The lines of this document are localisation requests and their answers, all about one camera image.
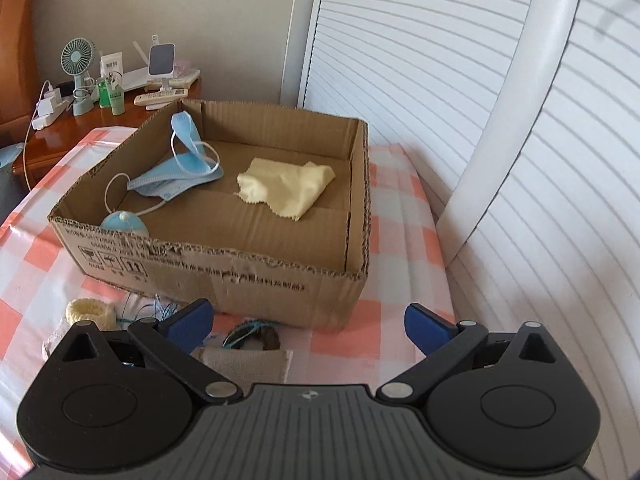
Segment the blue embroidered sachet with tassel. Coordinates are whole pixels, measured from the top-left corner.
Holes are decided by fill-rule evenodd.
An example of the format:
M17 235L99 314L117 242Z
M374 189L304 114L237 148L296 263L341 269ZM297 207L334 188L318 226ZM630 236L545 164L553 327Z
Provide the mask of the blue embroidered sachet with tassel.
M121 306L114 307L116 323L120 328L142 318L155 318L157 321L166 320L181 309L180 304L155 295L152 298L139 296L130 292Z

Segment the grey linen sachet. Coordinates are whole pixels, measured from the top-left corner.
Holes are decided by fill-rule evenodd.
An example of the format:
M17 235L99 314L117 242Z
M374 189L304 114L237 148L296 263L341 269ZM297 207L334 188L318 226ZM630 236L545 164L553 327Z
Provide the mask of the grey linen sachet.
M192 356L248 393L254 384L283 384L288 377L292 353L203 347L194 350Z

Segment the pink checked tablecloth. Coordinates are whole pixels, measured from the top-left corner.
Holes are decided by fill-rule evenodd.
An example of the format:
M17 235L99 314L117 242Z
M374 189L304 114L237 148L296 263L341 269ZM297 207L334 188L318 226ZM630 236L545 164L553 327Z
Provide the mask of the pink checked tablecloth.
M67 304L96 298L113 308L129 292L81 273L47 215L88 169L130 136L124 127L91 131L35 185L1 227L1 475L20 478L30 463L15 412L43 362L43 343L64 320ZM370 266L347 327L336 334L282 328L292 353L288 380L302 384L366 382L377 387L420 359L404 331L404 311L420 302L452 318L446 273L425 194L397 145L369 150Z

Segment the light blue round pouch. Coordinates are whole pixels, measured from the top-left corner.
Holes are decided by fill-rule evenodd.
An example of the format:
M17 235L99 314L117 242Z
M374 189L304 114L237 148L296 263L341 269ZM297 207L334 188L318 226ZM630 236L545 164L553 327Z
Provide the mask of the light blue round pouch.
M140 236L149 235L149 230L141 218L130 211L114 211L108 214L101 222L101 228Z

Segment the brown cardboard box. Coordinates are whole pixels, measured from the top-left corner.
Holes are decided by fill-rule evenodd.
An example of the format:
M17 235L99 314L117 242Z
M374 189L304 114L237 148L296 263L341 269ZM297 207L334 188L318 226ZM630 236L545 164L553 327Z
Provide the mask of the brown cardboard box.
M148 236L101 228L106 185L133 179L170 159L173 114L188 112L218 153L224 176L194 186L139 216ZM238 174L254 158L330 166L335 179L298 221L239 196ZM108 190L114 211L160 202ZM49 222L85 274L107 284L222 312L314 330L341 330L369 273L368 130L356 118L272 104L181 100L152 115L51 209Z

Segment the blue face mask lying flat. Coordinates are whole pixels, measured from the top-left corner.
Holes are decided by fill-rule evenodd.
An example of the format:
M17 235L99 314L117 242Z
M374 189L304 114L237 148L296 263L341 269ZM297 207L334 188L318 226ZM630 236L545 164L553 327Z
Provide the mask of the blue face mask lying flat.
M134 191L144 197L157 197L160 202L152 207L140 210L138 216L149 214L163 207L178 195L194 186L214 182L224 176L224 170L218 160L209 165L208 157L194 154L174 155L170 159L161 162L152 169L145 171L139 177L131 179L128 174L120 172L108 181L103 201L106 211L112 214L114 210L108 204L108 190L118 178L125 178L126 190Z

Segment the yellow cleaning cloth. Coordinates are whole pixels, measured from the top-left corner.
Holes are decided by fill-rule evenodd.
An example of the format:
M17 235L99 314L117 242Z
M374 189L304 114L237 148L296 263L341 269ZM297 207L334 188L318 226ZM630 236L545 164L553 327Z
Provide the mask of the yellow cleaning cloth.
M276 216L298 221L334 179L330 166L254 158L236 178L236 195L244 203L265 204Z

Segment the wooden nightstand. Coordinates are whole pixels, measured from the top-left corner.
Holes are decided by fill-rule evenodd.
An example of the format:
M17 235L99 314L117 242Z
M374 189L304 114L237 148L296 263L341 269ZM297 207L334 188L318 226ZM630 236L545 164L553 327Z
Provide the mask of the wooden nightstand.
M152 110L134 105L134 98L143 92L143 89L127 92L125 113L119 116L114 116L109 108L98 106L78 117L66 110L52 126L29 135L23 152L25 158L17 157L13 173L23 182L28 180L30 185L35 185L91 130L141 126L153 114Z

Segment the green tube bottle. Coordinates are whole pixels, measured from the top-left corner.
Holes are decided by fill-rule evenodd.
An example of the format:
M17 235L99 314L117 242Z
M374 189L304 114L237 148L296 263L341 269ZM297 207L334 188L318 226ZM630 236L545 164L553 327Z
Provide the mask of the green tube bottle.
M111 111L113 116L125 113L125 97L122 87L117 82L111 82L108 87L108 97L110 98Z

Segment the white power strip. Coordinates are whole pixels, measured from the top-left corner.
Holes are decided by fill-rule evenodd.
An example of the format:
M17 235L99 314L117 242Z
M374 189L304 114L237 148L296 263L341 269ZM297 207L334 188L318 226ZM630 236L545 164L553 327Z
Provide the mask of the white power strip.
M36 116L32 120L32 128L39 131L50 127L72 103L73 99L70 96L62 96L58 89L46 92L37 103Z

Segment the white router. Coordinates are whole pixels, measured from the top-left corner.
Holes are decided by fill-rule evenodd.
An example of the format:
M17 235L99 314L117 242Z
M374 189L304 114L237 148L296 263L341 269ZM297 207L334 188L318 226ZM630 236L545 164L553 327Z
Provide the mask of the white router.
M158 37L152 37L152 44L148 52L144 52L137 41L132 43L144 62L144 66L124 73L122 88L125 92L132 90L160 89L166 86L175 89L190 89L195 81L201 78L201 71L191 66L188 61L176 59L176 46L170 42L160 42ZM154 64L160 68L167 67L172 62L172 71L161 74L158 70L151 72Z

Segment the white louvred wardrobe door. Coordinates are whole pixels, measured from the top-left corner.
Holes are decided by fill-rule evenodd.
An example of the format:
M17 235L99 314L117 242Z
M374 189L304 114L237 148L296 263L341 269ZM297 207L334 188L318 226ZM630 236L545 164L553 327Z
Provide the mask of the white louvred wardrobe door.
M396 143L459 318L544 323L639 469L639 0L314 0L298 102Z

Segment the green desk fan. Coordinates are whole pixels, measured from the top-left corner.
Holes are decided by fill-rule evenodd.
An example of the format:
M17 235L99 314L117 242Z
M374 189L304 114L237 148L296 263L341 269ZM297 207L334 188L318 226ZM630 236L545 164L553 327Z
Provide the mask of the green desk fan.
M61 52L60 62L64 73L74 80L73 115L85 115L93 108L94 79L89 75L96 56L91 40L77 37L70 40Z

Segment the wooden bed headboard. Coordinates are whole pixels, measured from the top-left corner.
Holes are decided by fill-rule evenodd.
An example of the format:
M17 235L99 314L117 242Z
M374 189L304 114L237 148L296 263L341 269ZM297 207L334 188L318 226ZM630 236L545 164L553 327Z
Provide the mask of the wooden bed headboard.
M1 144L26 129L39 92L32 0L1 0Z

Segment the blue face mask on wall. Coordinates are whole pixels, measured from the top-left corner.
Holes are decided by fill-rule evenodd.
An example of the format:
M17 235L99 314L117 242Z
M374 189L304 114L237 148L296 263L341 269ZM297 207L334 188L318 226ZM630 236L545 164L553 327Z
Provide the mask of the blue face mask on wall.
M216 150L203 141L188 112L171 116L170 148L178 168L190 176L213 174L220 167Z

